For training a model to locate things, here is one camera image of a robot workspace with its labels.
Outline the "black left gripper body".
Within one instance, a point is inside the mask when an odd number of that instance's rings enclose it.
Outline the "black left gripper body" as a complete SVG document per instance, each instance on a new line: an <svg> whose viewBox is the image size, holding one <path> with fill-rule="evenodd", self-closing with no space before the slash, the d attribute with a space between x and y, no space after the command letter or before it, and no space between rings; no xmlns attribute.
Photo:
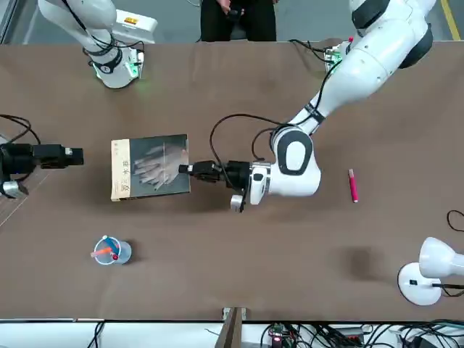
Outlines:
<svg viewBox="0 0 464 348"><path fill-rule="evenodd" d="M226 186L236 191L244 191L249 186L249 176L251 164L242 161L228 161L225 166L228 179L225 180Z"/></svg>

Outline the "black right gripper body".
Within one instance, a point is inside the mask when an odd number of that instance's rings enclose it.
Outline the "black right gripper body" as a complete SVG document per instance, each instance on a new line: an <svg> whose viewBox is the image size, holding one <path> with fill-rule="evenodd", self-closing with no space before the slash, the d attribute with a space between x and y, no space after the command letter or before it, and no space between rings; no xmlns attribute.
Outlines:
<svg viewBox="0 0 464 348"><path fill-rule="evenodd" d="M1 180L24 181L36 167L31 144L1 145Z"/></svg>

